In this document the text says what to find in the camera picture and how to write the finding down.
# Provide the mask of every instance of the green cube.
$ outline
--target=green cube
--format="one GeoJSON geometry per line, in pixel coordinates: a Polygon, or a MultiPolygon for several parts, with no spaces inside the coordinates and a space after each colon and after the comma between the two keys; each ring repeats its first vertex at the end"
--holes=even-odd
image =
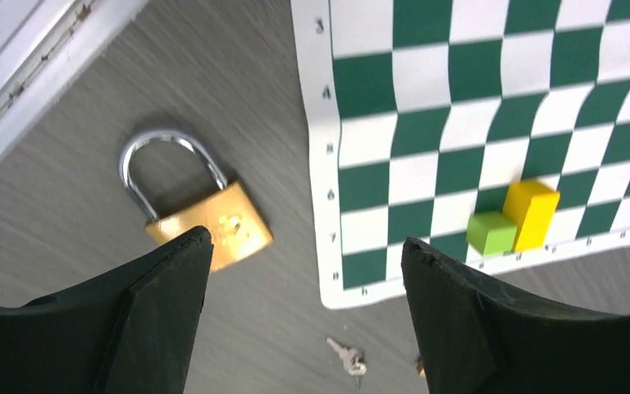
{"type": "Polygon", "coordinates": [[[513,248],[518,227],[499,212],[476,213],[469,218],[467,240],[482,256],[502,254],[513,248]]]}

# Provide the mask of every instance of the silver shackle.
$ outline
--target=silver shackle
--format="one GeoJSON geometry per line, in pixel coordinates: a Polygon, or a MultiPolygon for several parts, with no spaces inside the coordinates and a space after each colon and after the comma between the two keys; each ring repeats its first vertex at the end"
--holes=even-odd
{"type": "Polygon", "coordinates": [[[208,154],[204,145],[194,137],[175,129],[152,129],[138,134],[129,140],[121,151],[119,173],[124,188],[129,191],[132,199],[141,207],[149,221],[157,222],[160,217],[144,194],[141,193],[136,183],[131,179],[129,163],[131,162],[131,157],[134,155],[134,152],[154,141],[172,142],[186,148],[196,156],[199,156],[202,163],[204,163],[211,172],[211,176],[213,180],[216,181],[219,189],[224,190],[228,186],[226,175],[221,171],[216,162],[213,161],[213,158],[208,154]]]}

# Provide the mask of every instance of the brass padlock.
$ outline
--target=brass padlock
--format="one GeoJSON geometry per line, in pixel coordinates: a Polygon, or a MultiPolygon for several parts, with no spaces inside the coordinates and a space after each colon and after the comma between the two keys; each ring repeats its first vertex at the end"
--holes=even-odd
{"type": "Polygon", "coordinates": [[[238,181],[229,184],[202,143],[181,131],[151,130],[132,138],[121,152],[119,173],[124,187],[148,217],[146,231],[158,244],[162,245],[195,226],[204,226],[209,230],[214,245],[212,272],[237,263],[273,241],[267,224],[260,218],[243,186],[238,181]],[[129,173],[134,152],[154,141],[172,142],[199,156],[220,191],[178,213],[159,218],[129,173]]]}

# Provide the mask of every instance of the yellow block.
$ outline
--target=yellow block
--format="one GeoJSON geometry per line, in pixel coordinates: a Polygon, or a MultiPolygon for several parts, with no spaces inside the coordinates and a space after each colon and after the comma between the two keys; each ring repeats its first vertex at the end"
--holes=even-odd
{"type": "Polygon", "coordinates": [[[538,181],[522,181],[509,186],[502,213],[518,226],[514,250],[539,248],[559,203],[559,192],[538,181]]]}

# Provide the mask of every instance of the gray wood grain surface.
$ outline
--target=gray wood grain surface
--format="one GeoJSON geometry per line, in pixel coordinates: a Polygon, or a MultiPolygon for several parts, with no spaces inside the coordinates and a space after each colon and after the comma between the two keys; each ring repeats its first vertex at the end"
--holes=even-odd
{"type": "MultiPolygon", "coordinates": [[[[404,297],[345,311],[320,303],[295,60],[289,0],[152,0],[0,164],[0,305],[154,247],[118,180],[117,155],[139,128],[179,125],[240,174],[276,239],[211,276],[186,392],[355,392],[326,334],[367,352],[362,392],[426,392],[404,297]]],[[[177,147],[143,149],[133,171],[161,213],[212,191],[177,147]]],[[[630,249],[502,279],[630,314],[630,249]]]]}

